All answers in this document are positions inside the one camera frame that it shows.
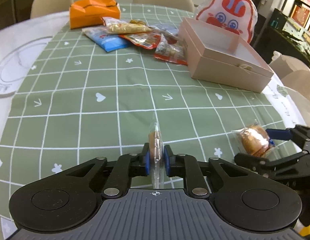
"open gift box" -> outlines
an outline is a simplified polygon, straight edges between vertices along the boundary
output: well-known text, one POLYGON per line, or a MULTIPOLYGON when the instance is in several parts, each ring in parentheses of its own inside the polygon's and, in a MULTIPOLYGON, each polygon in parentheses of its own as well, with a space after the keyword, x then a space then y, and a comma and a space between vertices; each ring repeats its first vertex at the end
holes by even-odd
POLYGON ((184 39, 194 79, 260 93, 274 74, 246 41, 228 30, 184 18, 178 36, 184 39))

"cartoon rabbit plush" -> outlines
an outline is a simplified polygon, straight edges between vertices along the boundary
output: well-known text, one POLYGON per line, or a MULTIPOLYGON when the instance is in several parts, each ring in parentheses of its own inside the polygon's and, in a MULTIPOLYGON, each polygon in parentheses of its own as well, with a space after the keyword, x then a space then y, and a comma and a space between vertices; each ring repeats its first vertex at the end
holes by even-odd
POLYGON ((195 18, 236 33, 250 43, 257 15, 251 0, 207 0, 199 6, 195 18))

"table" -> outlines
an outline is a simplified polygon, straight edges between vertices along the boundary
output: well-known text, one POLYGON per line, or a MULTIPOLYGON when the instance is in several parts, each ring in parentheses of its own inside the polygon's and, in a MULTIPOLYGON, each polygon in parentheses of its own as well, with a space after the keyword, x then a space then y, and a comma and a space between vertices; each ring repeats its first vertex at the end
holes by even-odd
MULTIPOLYGON (((121 12, 124 20, 149 25, 178 26, 183 17, 191 17, 152 5, 122 4, 121 12)), ((112 161, 138 153, 154 120, 174 153, 230 162, 238 152, 232 130, 255 120, 265 128, 304 124, 276 76, 257 94, 193 80, 186 66, 155 60, 153 53, 136 46, 106 53, 66 24, 29 65, 0 141, 4 236, 13 228, 8 201, 18 188, 97 156, 112 161)), ((270 158, 296 152, 292 142, 275 143, 270 158)), ((134 178, 132 186, 150 188, 151 182, 134 178)), ((165 178, 165 186, 182 187, 182 179, 165 178)))

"white arrow print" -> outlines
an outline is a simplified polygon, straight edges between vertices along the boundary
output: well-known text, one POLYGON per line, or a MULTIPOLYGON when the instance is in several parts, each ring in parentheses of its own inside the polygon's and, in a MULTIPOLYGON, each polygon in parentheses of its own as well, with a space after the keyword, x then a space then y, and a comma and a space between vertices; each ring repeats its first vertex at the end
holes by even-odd
POLYGON ((165 100, 171 100, 171 99, 173 99, 169 94, 167 94, 168 96, 162 96, 162 97, 164 97, 164 98, 166 98, 165 100))
POLYGON ((35 107, 37 107, 37 106, 41 106, 41 105, 42 105, 42 102, 40 101, 40 99, 38 99, 38 101, 39 101, 39 102, 34 101, 34 103, 36 104, 36 105, 35 105, 35 107))

